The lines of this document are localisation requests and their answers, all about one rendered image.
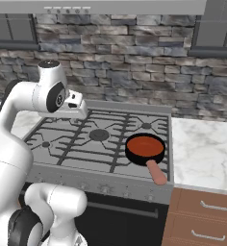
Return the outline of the red marinara sauce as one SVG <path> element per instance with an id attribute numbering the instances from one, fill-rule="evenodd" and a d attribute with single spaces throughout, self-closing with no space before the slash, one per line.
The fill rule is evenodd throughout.
<path id="1" fill-rule="evenodd" d="M 143 157 L 156 156 L 164 150 L 164 146 L 151 136 L 134 137 L 128 141 L 127 147 L 132 153 Z"/>

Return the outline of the grey range hood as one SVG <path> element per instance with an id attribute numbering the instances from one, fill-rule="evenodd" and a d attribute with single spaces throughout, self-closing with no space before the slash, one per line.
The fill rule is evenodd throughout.
<path id="1" fill-rule="evenodd" d="M 0 0 L 0 13 L 194 14 L 207 0 Z"/>

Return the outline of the grey gas stove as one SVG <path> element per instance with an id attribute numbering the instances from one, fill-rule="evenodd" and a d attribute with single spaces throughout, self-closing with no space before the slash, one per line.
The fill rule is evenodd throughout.
<path id="1" fill-rule="evenodd" d="M 171 108 L 88 100 L 85 119 L 42 117 L 25 136 L 34 155 L 34 165 L 27 178 L 45 183 L 80 188 L 103 194 L 101 187 L 110 188 L 109 196 L 131 198 L 144 202 L 152 194 L 152 203 L 167 204 L 174 186 Z M 167 184 L 154 184 L 148 169 L 131 163 L 125 157 L 128 136 L 148 133 L 159 136 L 165 144 L 164 159 L 159 164 Z"/>

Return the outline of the brown drawer front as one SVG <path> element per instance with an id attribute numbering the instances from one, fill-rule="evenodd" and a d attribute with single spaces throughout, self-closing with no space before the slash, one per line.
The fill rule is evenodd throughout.
<path id="1" fill-rule="evenodd" d="M 198 234 L 216 237 L 226 235 L 224 241 L 195 237 Z M 170 213 L 167 216 L 162 246 L 227 246 L 227 222 Z"/>
<path id="2" fill-rule="evenodd" d="M 169 211 L 227 221 L 227 195 L 174 188 Z"/>

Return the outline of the black oven door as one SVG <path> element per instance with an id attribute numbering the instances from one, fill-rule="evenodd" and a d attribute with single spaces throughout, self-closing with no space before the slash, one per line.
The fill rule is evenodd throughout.
<path id="1" fill-rule="evenodd" d="M 159 218 L 87 206 L 75 219 L 88 246 L 162 246 L 168 205 L 87 192 L 88 202 L 159 212 Z"/>

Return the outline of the grey wall cupboard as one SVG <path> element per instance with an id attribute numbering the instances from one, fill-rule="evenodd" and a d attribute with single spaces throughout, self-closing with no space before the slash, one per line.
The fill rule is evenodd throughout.
<path id="1" fill-rule="evenodd" d="M 0 49 L 38 50 L 35 20 L 27 13 L 0 13 Z"/>
<path id="2" fill-rule="evenodd" d="M 227 59 L 227 0 L 207 0 L 204 14 L 196 16 L 189 55 Z"/>

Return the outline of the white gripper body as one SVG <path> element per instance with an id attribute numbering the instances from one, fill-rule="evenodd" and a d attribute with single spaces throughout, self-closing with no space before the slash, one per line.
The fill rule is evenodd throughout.
<path id="1" fill-rule="evenodd" d="M 64 103 L 61 108 L 53 113 L 40 112 L 38 115 L 41 117 L 85 119 L 88 115 L 88 107 L 85 101 L 82 101 L 79 107 L 72 103 Z"/>

